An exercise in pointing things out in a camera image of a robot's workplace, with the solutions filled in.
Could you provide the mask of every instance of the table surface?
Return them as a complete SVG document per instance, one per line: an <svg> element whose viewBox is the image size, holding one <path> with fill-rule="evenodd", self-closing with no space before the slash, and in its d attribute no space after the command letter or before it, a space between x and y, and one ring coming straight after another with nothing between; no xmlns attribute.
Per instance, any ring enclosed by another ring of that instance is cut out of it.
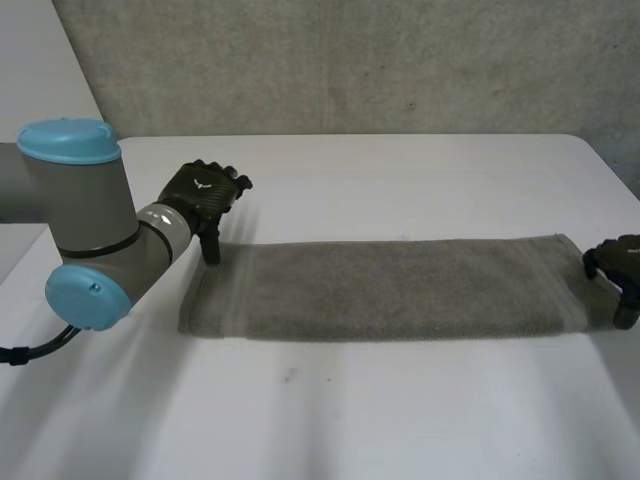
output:
<svg viewBox="0 0 640 480"><path fill-rule="evenodd" d="M640 233L640 203L564 135L132 138L136 207L202 158L255 183L227 241L515 238L586 249ZM198 245L115 328L0 369L0 477L640 478L636 330L371 344L176 333ZM0 285L0 338L63 323L48 231Z"/></svg>

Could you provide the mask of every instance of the concrete wall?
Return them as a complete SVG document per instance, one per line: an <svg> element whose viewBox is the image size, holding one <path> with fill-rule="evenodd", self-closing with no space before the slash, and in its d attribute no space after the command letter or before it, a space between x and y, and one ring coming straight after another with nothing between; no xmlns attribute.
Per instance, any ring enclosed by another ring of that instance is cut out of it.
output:
<svg viewBox="0 0 640 480"><path fill-rule="evenodd" d="M638 0L54 0L121 135L570 133L640 195Z"/></svg>

